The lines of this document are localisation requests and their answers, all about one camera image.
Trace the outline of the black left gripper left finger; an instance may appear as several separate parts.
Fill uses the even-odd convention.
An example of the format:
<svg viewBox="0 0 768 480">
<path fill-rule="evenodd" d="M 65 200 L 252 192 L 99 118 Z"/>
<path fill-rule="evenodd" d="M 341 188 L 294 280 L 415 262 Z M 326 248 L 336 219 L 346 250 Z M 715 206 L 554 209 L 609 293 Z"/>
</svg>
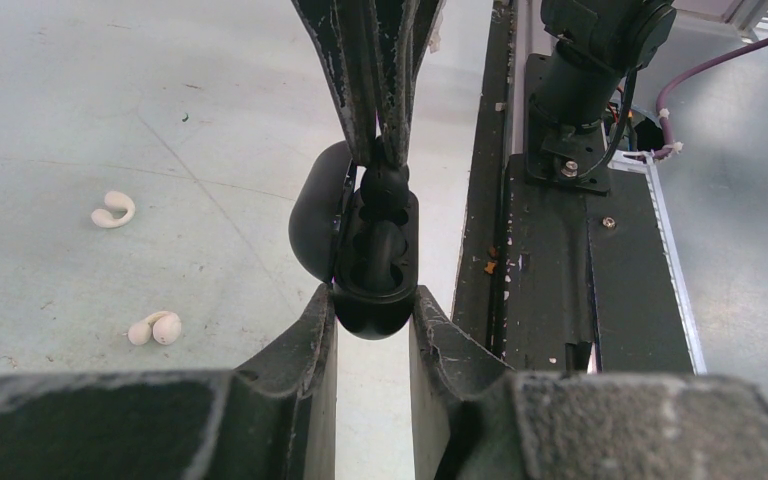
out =
<svg viewBox="0 0 768 480">
<path fill-rule="evenodd" d="M 0 377 L 0 479 L 331 479 L 329 285 L 233 369 Z"/>
</svg>

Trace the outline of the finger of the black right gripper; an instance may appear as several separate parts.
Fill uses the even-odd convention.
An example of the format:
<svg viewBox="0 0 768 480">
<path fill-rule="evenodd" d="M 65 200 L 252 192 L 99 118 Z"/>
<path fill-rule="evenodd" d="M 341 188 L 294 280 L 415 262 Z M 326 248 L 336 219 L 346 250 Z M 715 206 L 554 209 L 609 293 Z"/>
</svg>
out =
<svg viewBox="0 0 768 480">
<path fill-rule="evenodd" d="M 366 43 L 366 1 L 299 0 L 294 8 L 326 77 L 352 159 L 373 163 L 375 105 Z"/>
<path fill-rule="evenodd" d="M 415 87 L 441 1 L 373 1 L 372 66 L 375 104 L 390 167 L 407 163 Z"/>
</svg>

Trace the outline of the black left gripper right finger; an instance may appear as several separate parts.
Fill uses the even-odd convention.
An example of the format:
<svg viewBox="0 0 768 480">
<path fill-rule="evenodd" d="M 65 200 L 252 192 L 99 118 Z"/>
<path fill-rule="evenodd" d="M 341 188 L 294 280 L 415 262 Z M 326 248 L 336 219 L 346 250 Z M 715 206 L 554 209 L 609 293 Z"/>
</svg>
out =
<svg viewBox="0 0 768 480">
<path fill-rule="evenodd" d="M 723 376 L 516 371 L 426 287 L 410 325 L 419 479 L 768 479 L 768 402 Z"/>
</svg>

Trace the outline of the white clip earbud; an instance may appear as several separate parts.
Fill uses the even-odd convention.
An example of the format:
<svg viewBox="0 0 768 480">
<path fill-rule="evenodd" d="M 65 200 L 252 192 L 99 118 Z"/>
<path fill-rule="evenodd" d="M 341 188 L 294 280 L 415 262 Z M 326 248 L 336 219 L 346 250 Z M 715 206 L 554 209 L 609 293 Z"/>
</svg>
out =
<svg viewBox="0 0 768 480">
<path fill-rule="evenodd" d="M 93 224 L 103 229 L 120 228 L 134 218 L 136 204 L 134 200 L 119 191 L 108 191 L 103 199 L 104 208 L 95 209 L 90 219 Z"/>
<path fill-rule="evenodd" d="M 151 339 L 168 346 L 180 337 L 181 332 L 182 321 L 176 313 L 159 311 L 131 325 L 126 336 L 135 346 L 144 345 Z"/>
</svg>

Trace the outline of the black oval earbud case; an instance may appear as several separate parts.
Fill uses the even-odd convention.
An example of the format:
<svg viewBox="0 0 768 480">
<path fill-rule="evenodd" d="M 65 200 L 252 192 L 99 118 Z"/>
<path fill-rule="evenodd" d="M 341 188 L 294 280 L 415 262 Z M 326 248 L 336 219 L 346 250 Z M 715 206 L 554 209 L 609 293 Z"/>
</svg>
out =
<svg viewBox="0 0 768 480">
<path fill-rule="evenodd" d="M 398 332 L 412 315 L 418 287 L 419 202 L 396 215 L 374 219 L 364 207 L 360 185 L 365 171 L 344 141 L 326 148 L 314 161 L 290 214 L 291 248 L 304 269 L 333 288 L 336 316 L 357 337 L 378 340 Z M 395 223 L 406 249 L 391 265 L 398 286 L 375 293 L 359 283 L 362 253 L 358 237 L 374 222 Z"/>
</svg>

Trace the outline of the black clip earbud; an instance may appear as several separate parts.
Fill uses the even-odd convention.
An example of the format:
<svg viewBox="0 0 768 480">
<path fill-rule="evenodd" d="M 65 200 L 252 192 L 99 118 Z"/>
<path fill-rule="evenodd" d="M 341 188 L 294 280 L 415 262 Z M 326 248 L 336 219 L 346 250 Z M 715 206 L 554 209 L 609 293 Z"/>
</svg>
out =
<svg viewBox="0 0 768 480">
<path fill-rule="evenodd" d="M 370 167 L 361 180 L 360 196 L 374 219 L 396 215 L 409 205 L 409 169 L 404 167 Z"/>
<path fill-rule="evenodd" d="M 389 221 L 372 223 L 359 237 L 362 253 L 358 283 L 375 293 L 394 290 L 398 282 L 391 273 L 392 263 L 406 249 L 406 240 L 399 227 Z"/>
</svg>

